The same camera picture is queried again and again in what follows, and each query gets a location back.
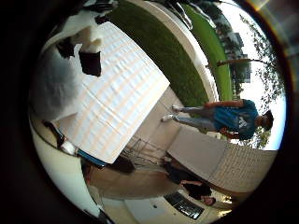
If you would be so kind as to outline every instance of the man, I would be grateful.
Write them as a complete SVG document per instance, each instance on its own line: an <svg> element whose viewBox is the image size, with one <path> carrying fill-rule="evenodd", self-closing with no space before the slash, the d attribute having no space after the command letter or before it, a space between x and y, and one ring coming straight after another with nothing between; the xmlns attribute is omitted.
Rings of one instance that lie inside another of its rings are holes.
<svg viewBox="0 0 299 224"><path fill-rule="evenodd" d="M173 119L200 130L221 133L230 139L247 140L253 136L257 127L269 131L273 126L271 110L259 115L251 100L210 102L197 107L172 105L172 109L177 113L198 114L201 118L166 115L162 117L163 122Z"/></svg>
<svg viewBox="0 0 299 224"><path fill-rule="evenodd" d="M168 172L167 177L172 182L184 187L188 191L189 196L195 200L200 200L207 206L211 206L216 202L215 198L210 197L212 193L210 187L198 181L198 178L194 175L173 167L169 161L164 164L164 168Z"/></svg>

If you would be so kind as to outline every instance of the green lawn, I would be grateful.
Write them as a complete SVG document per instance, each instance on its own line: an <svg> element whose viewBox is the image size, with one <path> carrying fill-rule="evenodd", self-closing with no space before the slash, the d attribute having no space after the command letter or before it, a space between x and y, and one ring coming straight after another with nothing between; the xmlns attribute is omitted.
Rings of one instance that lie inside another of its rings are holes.
<svg viewBox="0 0 299 224"><path fill-rule="evenodd" d="M217 61L225 61L226 56L215 30L201 15L195 13L191 7L186 5L183 5L183 7L192 20L192 34L197 39L207 57L208 63L211 65L211 73L215 78L220 99L231 100L233 92L229 67L228 65L220 67L216 65Z"/></svg>
<svg viewBox="0 0 299 224"><path fill-rule="evenodd" d="M123 0L119 0L119 6L108 16L158 65L184 105L196 106L208 101L202 80L188 54L160 21Z"/></svg>

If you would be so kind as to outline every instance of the brick wall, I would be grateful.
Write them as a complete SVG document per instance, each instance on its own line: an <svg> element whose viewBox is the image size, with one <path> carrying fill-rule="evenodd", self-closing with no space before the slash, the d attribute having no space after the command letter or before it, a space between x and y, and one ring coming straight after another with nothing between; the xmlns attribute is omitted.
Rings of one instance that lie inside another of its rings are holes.
<svg viewBox="0 0 299 224"><path fill-rule="evenodd" d="M267 174L277 152L229 143L208 181L234 192L255 190Z"/></svg>

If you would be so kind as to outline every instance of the blue shirt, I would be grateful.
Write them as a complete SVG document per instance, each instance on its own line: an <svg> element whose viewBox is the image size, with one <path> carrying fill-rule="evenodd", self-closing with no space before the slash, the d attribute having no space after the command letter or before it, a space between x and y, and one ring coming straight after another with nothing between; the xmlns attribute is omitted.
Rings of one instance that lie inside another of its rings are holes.
<svg viewBox="0 0 299 224"><path fill-rule="evenodd" d="M255 132L254 120L259 115L251 100L243 100L242 107L216 106L214 125L219 132L221 128L238 133L240 140L250 139Z"/></svg>

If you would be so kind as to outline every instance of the window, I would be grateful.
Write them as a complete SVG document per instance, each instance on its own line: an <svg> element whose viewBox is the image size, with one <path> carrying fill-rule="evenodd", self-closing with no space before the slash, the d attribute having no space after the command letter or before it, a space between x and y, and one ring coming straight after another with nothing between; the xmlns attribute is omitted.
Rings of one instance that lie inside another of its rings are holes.
<svg viewBox="0 0 299 224"><path fill-rule="evenodd" d="M165 195L164 198L186 217L197 219L205 210L195 203L190 202L178 192Z"/></svg>

